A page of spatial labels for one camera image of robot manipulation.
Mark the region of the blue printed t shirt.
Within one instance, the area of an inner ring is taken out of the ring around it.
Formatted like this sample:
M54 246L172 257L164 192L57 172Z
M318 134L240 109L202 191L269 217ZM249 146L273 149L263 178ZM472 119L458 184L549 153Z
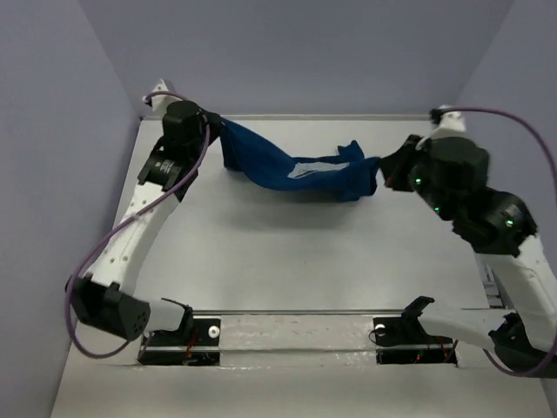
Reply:
M335 155L293 157L230 119L219 134L224 167L252 183L279 192L329 192L340 202L357 201L377 190L379 157L367 157L357 141L339 145Z

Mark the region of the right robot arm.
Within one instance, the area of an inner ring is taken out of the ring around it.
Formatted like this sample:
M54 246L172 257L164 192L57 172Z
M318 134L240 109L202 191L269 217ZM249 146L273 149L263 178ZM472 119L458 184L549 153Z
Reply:
M487 186L490 156L457 136L411 135L379 162L386 187L416 192L453 233L495 273L511 309L464 310L420 296L401 315L411 341L426 336L461 340L483 349L503 373L556 376L556 278L526 204Z

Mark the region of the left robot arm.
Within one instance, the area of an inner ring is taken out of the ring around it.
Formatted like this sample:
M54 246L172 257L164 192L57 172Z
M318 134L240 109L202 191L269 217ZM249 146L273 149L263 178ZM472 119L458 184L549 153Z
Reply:
M144 260L165 221L198 176L223 120L189 100L169 104L162 136L140 169L123 218L78 267L66 286L65 310L97 330L127 342L162 331L172 343L191 338L187 306L136 297Z

